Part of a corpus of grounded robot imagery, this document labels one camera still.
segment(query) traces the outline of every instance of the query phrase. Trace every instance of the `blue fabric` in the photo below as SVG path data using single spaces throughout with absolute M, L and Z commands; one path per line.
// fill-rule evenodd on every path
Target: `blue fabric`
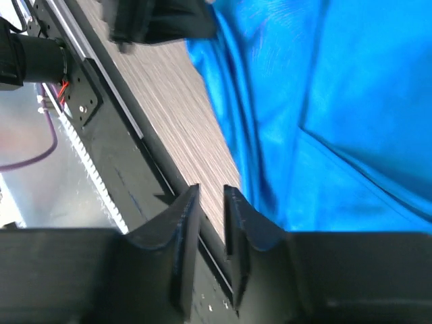
M 432 1 L 212 8 L 188 51 L 248 201 L 290 231 L 432 232 Z

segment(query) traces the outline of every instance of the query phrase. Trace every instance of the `blue cloth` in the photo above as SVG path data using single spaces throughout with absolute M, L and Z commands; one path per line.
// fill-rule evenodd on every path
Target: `blue cloth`
M 432 1 L 212 10 L 188 51 L 248 201 L 290 231 L 432 232 Z

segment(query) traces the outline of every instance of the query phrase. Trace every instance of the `black cable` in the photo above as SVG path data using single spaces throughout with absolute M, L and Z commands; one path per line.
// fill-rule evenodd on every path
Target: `black cable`
M 11 0 L 11 1 L 12 1 L 13 8 L 15 9 L 16 15 L 18 16 L 18 19 L 20 20 L 21 27 L 22 27 L 22 30 L 20 30 L 11 24 L 11 30 L 13 32 L 16 32 L 17 34 L 21 34 L 21 33 L 27 31 L 27 22 L 24 19 L 24 15 L 21 12 L 20 6 L 18 5 L 18 0 Z

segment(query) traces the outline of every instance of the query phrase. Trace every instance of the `black cylinder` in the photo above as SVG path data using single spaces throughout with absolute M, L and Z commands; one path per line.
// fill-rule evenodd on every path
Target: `black cylinder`
M 66 75 L 67 56 L 55 40 L 14 34 L 24 82 L 59 83 Z

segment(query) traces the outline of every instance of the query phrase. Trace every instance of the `wood grain surface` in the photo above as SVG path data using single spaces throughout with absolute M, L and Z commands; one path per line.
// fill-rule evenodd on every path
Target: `wood grain surface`
M 186 181 L 202 185 L 202 207 L 223 238 L 222 189 L 239 186 L 238 172 L 184 43 L 121 54 L 107 40 L 100 5 L 77 1 Z

